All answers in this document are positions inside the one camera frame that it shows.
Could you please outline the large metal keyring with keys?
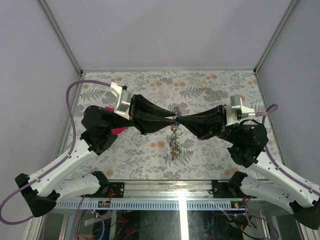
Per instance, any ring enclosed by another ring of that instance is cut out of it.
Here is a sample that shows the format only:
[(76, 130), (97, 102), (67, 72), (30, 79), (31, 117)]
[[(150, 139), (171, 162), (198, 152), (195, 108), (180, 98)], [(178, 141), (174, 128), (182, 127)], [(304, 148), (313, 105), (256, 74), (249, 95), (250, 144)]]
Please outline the large metal keyring with keys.
[(169, 136), (169, 147), (172, 162), (178, 159), (182, 152), (181, 144), (179, 142), (179, 137), (182, 135), (182, 132), (180, 129), (180, 123), (178, 122), (178, 118), (181, 117), (182, 112), (178, 106), (173, 108), (173, 112), (175, 113), (175, 116), (173, 117), (175, 123), (170, 126), (171, 135)]

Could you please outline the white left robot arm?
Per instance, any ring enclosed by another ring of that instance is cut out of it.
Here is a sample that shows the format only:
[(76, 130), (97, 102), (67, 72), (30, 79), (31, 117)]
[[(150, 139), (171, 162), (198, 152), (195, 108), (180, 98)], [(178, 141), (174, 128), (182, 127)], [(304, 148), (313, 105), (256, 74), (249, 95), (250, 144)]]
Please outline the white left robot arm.
[(110, 192), (110, 182), (101, 171), (76, 180), (67, 180), (67, 176), (108, 150), (118, 137), (113, 130), (135, 127), (147, 135), (174, 124), (173, 116), (174, 112), (151, 103), (140, 94), (132, 95), (120, 109), (87, 107), (81, 121), (85, 131), (69, 150), (37, 172), (21, 173), (15, 178), (32, 216), (41, 217), (57, 203), (78, 196), (105, 197)]

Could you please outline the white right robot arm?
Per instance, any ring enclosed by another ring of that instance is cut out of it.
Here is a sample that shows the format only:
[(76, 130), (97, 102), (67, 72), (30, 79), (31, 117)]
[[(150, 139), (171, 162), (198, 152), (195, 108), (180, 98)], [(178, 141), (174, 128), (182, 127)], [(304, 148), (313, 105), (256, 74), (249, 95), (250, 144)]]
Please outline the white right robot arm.
[(243, 172), (236, 172), (228, 182), (233, 197), (253, 196), (286, 210), (304, 226), (320, 228), (320, 186), (299, 176), (272, 156), (268, 146), (267, 130), (255, 117), (267, 112), (255, 112), (240, 103), (220, 105), (211, 110), (178, 117), (199, 140), (212, 137), (232, 144), (227, 150), (231, 159), (246, 169), (263, 175), (269, 183), (259, 183)]

